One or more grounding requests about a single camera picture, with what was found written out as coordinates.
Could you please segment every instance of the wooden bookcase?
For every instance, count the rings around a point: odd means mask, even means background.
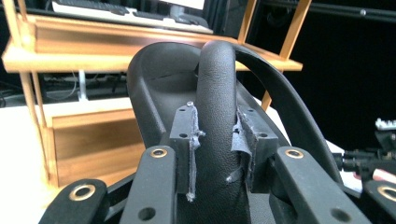
[[[37,73],[78,70],[121,72],[127,70],[134,55],[148,44],[174,41],[201,47],[210,40],[243,45],[259,53],[281,71],[300,71],[303,65],[290,60],[289,56],[310,3],[311,0],[300,1],[284,46],[279,54],[275,54],[246,43],[256,0],[247,3],[237,39],[30,15],[26,13],[23,0],[18,0],[21,13],[17,13],[13,0],[3,0],[11,38],[2,60],[9,73],[18,73],[21,77],[26,104],[36,126],[37,138],[42,143],[49,183],[59,187],[82,177],[102,177],[107,184],[114,183],[135,169],[144,146],[135,126],[129,99],[43,105]],[[247,70],[241,63],[236,63],[236,69]],[[270,96],[265,94],[263,108],[267,108],[270,102]],[[120,122],[130,124],[131,129],[118,129],[116,124],[122,126]],[[104,129],[116,129],[119,134],[104,133]],[[134,139],[122,146],[109,144],[131,136]],[[101,149],[94,151],[87,139],[91,139],[93,144],[96,142]],[[126,161],[131,163],[122,170]],[[117,164],[121,165],[116,169],[114,165]]]

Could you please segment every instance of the wooden shelving unit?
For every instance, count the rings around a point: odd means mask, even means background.
[[[54,106],[43,105],[37,73],[61,73],[77,70],[90,72],[126,71],[134,55],[148,44],[173,41],[200,48],[210,40],[224,40],[243,45],[259,53],[266,61],[279,70],[300,71],[303,65],[290,60],[289,56],[310,2],[310,0],[300,1],[284,47],[280,54],[275,54],[246,43],[248,28],[254,7],[257,4],[256,0],[249,0],[247,3],[246,14],[237,39],[99,21],[79,21],[29,15],[26,13],[23,0],[18,0],[21,13],[17,13],[13,0],[3,0],[11,38],[3,53],[2,60],[9,73],[19,73],[21,76],[26,104],[29,107],[32,121],[36,126],[37,137],[42,142],[43,157],[47,162],[46,169],[51,185],[59,187],[74,180],[70,173],[70,170],[73,170],[71,168],[73,167],[72,164],[80,164],[80,166],[75,166],[77,167],[75,170],[81,171],[87,168],[87,166],[84,166],[84,162],[89,162],[90,158],[93,160],[101,158],[103,165],[106,163],[107,154],[105,151],[99,151],[97,152],[98,154],[90,152],[79,156],[77,156],[77,153],[75,157],[70,156],[73,153],[68,154],[68,157],[61,156],[64,155],[65,150],[73,152],[73,150],[78,151],[78,149],[84,148],[83,141],[80,142],[80,145],[74,146],[74,149],[67,148],[65,143],[75,139],[70,137],[69,133],[83,134],[85,138],[96,138],[98,144],[102,144],[103,138],[98,137],[100,134],[94,134],[96,132],[94,129],[95,125],[107,124],[111,126],[112,123],[117,123],[120,120],[134,122],[134,116],[129,105],[114,107],[114,104],[109,102],[102,103],[105,108],[98,108],[98,106],[95,106],[95,102],[72,105],[67,107],[69,109],[56,105],[64,110],[57,110],[54,109]],[[247,70],[241,63],[236,63],[236,69]],[[270,99],[268,95],[264,96],[265,104],[263,108],[269,105]],[[91,130],[84,132],[83,130],[86,127],[91,127]],[[137,148],[137,154],[143,150],[141,148],[143,145],[140,144],[139,146],[134,147]],[[112,160],[119,163],[117,161],[121,159],[113,158]],[[85,177],[101,176],[108,178],[111,172],[105,171],[105,169],[102,169],[102,174],[100,172],[90,173]],[[131,169],[133,170],[134,167],[130,167],[128,172],[131,172]],[[112,172],[117,174],[117,178],[128,174],[128,172],[122,170],[113,170]]]

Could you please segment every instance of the metal grommet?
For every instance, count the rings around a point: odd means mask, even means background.
[[[285,153],[288,157],[292,157],[294,159],[301,159],[304,156],[303,152],[296,149],[288,149]]]
[[[149,153],[149,155],[153,158],[162,158],[166,156],[166,154],[168,154],[168,151],[162,148],[156,148]]]
[[[396,189],[395,189],[395,188],[391,188],[391,187],[389,187],[389,186],[379,186],[377,190],[378,190],[378,192],[379,192],[382,196],[384,196],[385,198],[387,198],[387,199],[389,199],[389,200],[391,200],[391,201],[396,202],[396,197],[393,196],[393,195],[390,195],[389,193],[387,193],[387,190],[388,190],[388,191],[393,191],[394,193],[396,193]]]
[[[78,191],[82,189],[87,189],[88,192],[78,195]],[[94,185],[78,185],[75,187],[69,194],[69,199],[72,201],[84,201],[86,199],[89,199],[93,194],[95,193],[95,186]]]

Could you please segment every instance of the mounting hole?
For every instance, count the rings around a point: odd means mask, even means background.
[[[166,156],[166,154],[168,154],[168,151],[162,148],[157,148],[152,150],[149,155],[153,158],[162,158]]]
[[[385,198],[396,202],[396,189],[389,186],[378,187],[378,192]]]
[[[143,208],[140,210],[138,216],[142,221],[149,221],[155,217],[155,209],[151,207]]]
[[[331,211],[332,216],[337,219],[338,221],[342,221],[342,222],[349,222],[350,221],[350,216],[348,213],[344,212],[343,210],[341,210],[340,208],[334,208]]]
[[[69,194],[71,201],[79,202],[91,198],[95,193],[94,185],[78,185]]]
[[[296,149],[288,149],[285,151],[285,153],[288,157],[292,157],[294,159],[301,159],[304,156],[301,151]]]

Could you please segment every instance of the keyboard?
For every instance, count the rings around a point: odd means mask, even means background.
[[[128,23],[139,26],[172,29],[186,32],[213,34],[213,31],[181,19],[137,11],[135,8],[122,7],[108,3],[86,0],[52,0],[53,10],[82,18],[98,19],[112,22]]]

